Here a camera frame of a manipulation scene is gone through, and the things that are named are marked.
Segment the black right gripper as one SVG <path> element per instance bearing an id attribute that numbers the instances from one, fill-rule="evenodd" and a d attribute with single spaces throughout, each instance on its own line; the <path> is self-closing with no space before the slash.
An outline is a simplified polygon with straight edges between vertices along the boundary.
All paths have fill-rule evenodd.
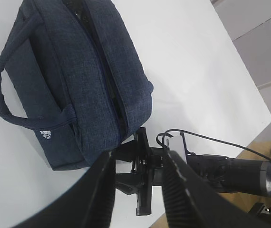
<path id="1" fill-rule="evenodd" d="M 116 174 L 115 159 L 132 163 L 129 173 Z M 151 209 L 152 187 L 162 186 L 163 151 L 150 147 L 144 127 L 114 152 L 103 152 L 62 196 L 19 223 L 19 228 L 108 228 L 115 191 L 136 194 L 137 209 Z"/>

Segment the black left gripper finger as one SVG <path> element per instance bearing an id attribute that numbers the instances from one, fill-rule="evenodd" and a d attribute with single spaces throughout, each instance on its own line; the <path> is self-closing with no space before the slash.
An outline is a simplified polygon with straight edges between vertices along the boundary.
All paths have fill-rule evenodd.
<path id="1" fill-rule="evenodd" d="M 164 152 L 163 198 L 171 228 L 271 228 L 271 214 L 244 212 L 222 197 L 175 151 Z"/>

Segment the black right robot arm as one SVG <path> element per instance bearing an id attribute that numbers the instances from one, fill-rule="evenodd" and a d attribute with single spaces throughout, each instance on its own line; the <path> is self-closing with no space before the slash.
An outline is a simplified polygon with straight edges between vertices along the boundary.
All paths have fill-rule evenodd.
<path id="1" fill-rule="evenodd" d="M 146 129 L 141 127 L 134 139 L 118 147 L 116 160 L 132 163 L 129 173 L 116 175 L 116 188 L 126 195 L 136 194 L 136 215 L 151 214 L 152 187 L 162 185 L 163 149 L 176 151 L 183 161 L 216 192 L 242 192 L 271 197 L 271 158 L 245 160 L 220 155 L 197 155 L 187 149 L 184 130 L 178 136 L 171 131 L 156 137 L 159 147 L 149 146 Z"/>

